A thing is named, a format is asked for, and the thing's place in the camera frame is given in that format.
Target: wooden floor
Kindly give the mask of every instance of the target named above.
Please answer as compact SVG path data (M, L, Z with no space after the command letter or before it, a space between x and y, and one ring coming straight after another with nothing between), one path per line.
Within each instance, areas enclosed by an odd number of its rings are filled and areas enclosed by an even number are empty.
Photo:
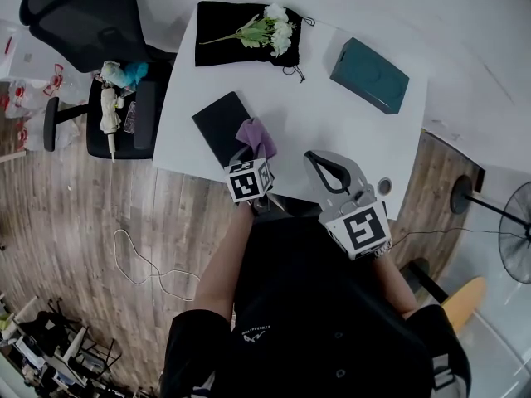
M67 315L83 318L96 339L115 338L124 357L114 379L132 389L156 386L172 318L189 307L164 295L155 281L132 285L114 266L113 232L128 230L140 254L162 271L200 274L230 219L233 205L221 183L165 172L150 161L91 158L84 129L77 143L54 153L31 153L0 165L0 290L20 308L33 294L62 297ZM395 241L408 231L461 226L448 211L448 194L461 174L478 168L452 148L421 136ZM423 256L437 276L459 232L412 235L392 251L399 265ZM124 235L119 260L134 279L152 274L134 257ZM165 287L191 294L193 280L169 275Z

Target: drawstring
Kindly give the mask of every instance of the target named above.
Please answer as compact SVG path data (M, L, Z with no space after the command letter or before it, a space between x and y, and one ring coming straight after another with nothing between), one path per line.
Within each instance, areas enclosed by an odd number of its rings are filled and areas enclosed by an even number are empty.
M306 22L311 27L315 25L315 19L313 19L312 17L302 17L302 19L304 22Z
M285 71L286 68L289 68L289 66L285 66L284 68L282 68L282 72L284 72L285 75L293 75L296 72L297 74L300 75L300 82L303 82L304 80L306 80L306 78L302 74L302 70L300 70L298 65L291 66L291 68L293 68L293 71L291 72L286 72Z

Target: electric fan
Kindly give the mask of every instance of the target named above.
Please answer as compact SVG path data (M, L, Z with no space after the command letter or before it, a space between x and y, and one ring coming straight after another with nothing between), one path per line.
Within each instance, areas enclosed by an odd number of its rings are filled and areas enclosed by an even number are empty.
M504 267L516 281L531 283L531 182L520 186L503 210L473 194L472 180L467 176L459 177L451 191L451 211L462 214L474 202L500 214L498 246Z

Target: teal box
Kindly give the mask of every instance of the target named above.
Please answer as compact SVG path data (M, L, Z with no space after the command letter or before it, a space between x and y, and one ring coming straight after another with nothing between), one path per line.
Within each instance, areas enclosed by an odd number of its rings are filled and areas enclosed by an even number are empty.
M343 46L330 79L384 114L400 112L409 83L406 74L355 38Z

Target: black notebook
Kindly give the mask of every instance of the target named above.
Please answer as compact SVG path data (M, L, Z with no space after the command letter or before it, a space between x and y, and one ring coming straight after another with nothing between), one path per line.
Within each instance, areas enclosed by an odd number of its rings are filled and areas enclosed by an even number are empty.
M236 140L236 133L241 123L249 118L234 91L192 116L222 167L228 167L236 152L245 147Z

